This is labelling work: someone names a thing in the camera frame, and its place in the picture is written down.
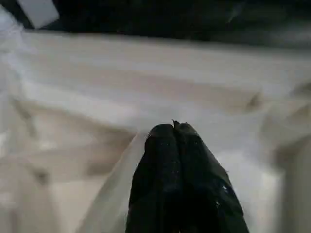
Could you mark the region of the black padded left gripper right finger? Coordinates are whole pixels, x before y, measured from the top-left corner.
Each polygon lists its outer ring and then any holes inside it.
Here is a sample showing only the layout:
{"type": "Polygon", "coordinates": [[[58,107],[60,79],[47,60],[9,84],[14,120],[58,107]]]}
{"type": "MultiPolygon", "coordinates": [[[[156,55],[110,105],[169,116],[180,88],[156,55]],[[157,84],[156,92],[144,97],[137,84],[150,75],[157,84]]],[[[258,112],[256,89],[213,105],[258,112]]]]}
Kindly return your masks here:
{"type": "Polygon", "coordinates": [[[174,121],[184,187],[182,233],[247,233],[244,212],[226,170],[198,132],[174,121]]]}

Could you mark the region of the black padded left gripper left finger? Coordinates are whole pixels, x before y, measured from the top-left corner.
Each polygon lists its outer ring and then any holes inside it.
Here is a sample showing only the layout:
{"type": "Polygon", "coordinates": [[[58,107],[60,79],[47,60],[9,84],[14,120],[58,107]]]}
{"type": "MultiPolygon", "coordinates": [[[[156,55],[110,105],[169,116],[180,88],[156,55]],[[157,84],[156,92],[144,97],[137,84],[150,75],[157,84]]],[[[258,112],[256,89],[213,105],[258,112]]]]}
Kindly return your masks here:
{"type": "Polygon", "coordinates": [[[179,232],[180,161],[171,124],[153,127],[134,172],[127,233],[179,232]]]}

